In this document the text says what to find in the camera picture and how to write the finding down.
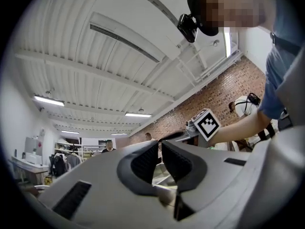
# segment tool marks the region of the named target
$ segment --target black cap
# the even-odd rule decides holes
[[[207,27],[203,25],[200,21],[200,0],[187,0],[187,4],[189,5],[191,15],[193,15],[196,19],[197,26],[201,30],[202,33],[206,34],[207,36],[215,36],[218,34],[218,27]]]

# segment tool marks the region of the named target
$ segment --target ceiling light fixture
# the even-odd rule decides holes
[[[127,133],[116,133],[116,134],[110,134],[110,135],[128,135]]]
[[[151,114],[134,114],[134,113],[126,113],[125,116],[128,117],[145,117],[145,118],[149,118],[152,115]]]
[[[79,134],[79,132],[64,131],[64,130],[61,130],[61,132],[65,132],[65,133],[71,133],[71,134]]]
[[[231,37],[230,28],[224,28],[225,56],[228,58],[231,55]]]
[[[36,95],[34,96],[34,98],[37,101],[40,101],[40,102],[44,102],[44,103],[48,103],[48,104],[55,104],[55,105],[59,105],[59,106],[65,106],[63,101],[59,101],[59,100],[55,100],[55,99],[50,99],[50,98],[47,98],[47,97],[39,97],[39,96],[36,96]]]

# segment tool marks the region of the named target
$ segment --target white robotic device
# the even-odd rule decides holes
[[[210,109],[203,109],[191,121],[206,141],[209,141],[221,127],[219,120]]]

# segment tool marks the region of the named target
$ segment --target white wall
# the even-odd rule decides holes
[[[83,145],[98,145],[99,140],[112,140],[112,147],[116,149],[115,138],[82,138],[81,144]]]
[[[1,146],[7,159],[24,152],[25,138],[39,135],[42,128],[45,136],[42,143],[43,163],[50,163],[49,156],[54,153],[54,144],[59,132],[52,126],[47,113],[40,112],[30,99],[16,71],[16,61],[12,54],[2,62],[0,79],[0,136]]]
[[[266,59],[272,49],[272,41],[266,29],[255,27],[240,31],[239,49],[263,73],[266,72]]]

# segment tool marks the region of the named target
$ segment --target brick wall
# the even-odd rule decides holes
[[[239,120],[236,113],[230,114],[229,103],[242,95],[255,93],[260,98],[264,94],[265,75],[246,57],[231,66],[218,79],[191,96],[155,123],[131,136],[130,144],[145,141],[149,132],[156,140],[174,131],[185,129],[185,121],[192,118],[203,108],[210,108],[222,125]]]

